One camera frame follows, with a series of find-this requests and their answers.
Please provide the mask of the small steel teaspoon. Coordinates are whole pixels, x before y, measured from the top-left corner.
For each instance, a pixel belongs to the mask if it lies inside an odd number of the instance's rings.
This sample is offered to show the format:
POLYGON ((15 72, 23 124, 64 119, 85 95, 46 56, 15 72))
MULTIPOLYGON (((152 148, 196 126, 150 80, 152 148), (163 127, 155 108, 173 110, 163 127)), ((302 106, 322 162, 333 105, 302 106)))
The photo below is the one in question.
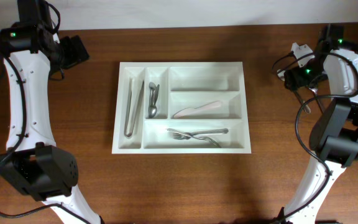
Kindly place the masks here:
POLYGON ((157 104, 159 89, 160 89, 160 85, 157 85, 154 90, 154 99, 153 99, 154 105, 157 104))
POLYGON ((157 106, 154 105, 153 103, 155 87, 156 84, 154 82, 149 83, 149 89, 150 89, 149 108, 148 108, 149 118, 153 118, 157 114, 157 106))

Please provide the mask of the steel fork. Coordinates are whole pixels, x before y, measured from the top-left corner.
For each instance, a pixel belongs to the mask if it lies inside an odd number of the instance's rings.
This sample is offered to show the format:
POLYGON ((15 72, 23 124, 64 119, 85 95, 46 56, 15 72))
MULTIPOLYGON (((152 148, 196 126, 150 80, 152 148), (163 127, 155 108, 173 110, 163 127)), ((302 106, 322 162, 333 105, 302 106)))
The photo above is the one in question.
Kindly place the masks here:
POLYGON ((193 138, 193 139, 197 139, 197 140, 204 140, 204 141, 207 141, 211 144, 213 144, 214 146, 218 147, 218 148, 221 148, 220 144, 217 143, 214 139, 212 139, 211 137, 207 137, 207 136, 201 136, 201 137, 196 137, 194 135, 191 135, 191 134, 187 134, 187 133, 183 133, 181 131, 177 131, 176 129, 172 129, 172 128, 167 128, 167 131, 170 131, 174 134, 179 134, 181 136, 186 136, 186 137, 189 137, 189 138, 193 138))
POLYGON ((172 137, 176 140, 189 140, 190 135, 196 136, 196 137, 202 137, 202 136, 209 136, 209 135, 220 135, 220 134, 227 134, 229 130, 227 128, 223 129, 214 129, 214 130, 207 130, 207 131, 197 131, 192 133, 186 133, 186 136, 181 135, 179 133, 173 133, 172 137))

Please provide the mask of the pink plastic knife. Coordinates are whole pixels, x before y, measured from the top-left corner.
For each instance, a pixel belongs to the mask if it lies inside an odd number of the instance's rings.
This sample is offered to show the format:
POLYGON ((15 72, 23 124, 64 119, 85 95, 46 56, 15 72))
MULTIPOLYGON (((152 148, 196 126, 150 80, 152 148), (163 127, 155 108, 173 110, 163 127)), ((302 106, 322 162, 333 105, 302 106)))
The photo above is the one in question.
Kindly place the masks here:
POLYGON ((207 111, 207 110, 212 110, 212 109, 216 109, 216 108, 220 108, 222 106, 222 101, 214 101, 211 103, 208 103, 206 105, 197 107, 197 108, 185 108, 183 110, 178 111, 177 113, 175 113, 173 115, 173 118, 177 119, 177 118, 182 118, 184 116, 188 116, 188 115, 192 115, 192 114, 197 114, 203 111, 207 111))

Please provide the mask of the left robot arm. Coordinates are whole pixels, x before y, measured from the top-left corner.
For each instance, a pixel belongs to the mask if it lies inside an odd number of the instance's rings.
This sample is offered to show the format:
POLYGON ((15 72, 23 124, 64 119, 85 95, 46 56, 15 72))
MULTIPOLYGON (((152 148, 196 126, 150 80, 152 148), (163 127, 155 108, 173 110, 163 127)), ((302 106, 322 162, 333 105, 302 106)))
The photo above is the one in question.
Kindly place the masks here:
POLYGON ((17 8, 19 20, 0 31, 11 109, 0 175, 64 223, 101 223, 80 192, 74 155, 56 145, 48 109, 48 81, 88 60, 88 52, 78 36, 58 36, 49 2, 18 1, 17 8))

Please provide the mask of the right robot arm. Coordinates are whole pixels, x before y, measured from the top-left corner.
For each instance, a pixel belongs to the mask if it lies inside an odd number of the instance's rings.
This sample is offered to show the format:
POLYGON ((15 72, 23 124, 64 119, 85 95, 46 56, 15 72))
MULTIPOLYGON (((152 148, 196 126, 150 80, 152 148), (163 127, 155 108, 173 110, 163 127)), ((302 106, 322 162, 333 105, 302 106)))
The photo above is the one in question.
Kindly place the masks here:
POLYGON ((326 80, 330 93, 314 93, 300 102, 295 135, 310 161, 294 197, 273 223, 316 223, 319 208, 335 181, 358 161, 358 44, 344 40, 343 26, 328 24, 321 30, 315 49, 294 43, 289 56, 294 62, 276 72, 286 89, 315 90, 326 80), (330 103, 321 109, 305 144, 299 133, 301 113, 311 102, 325 98, 330 103))

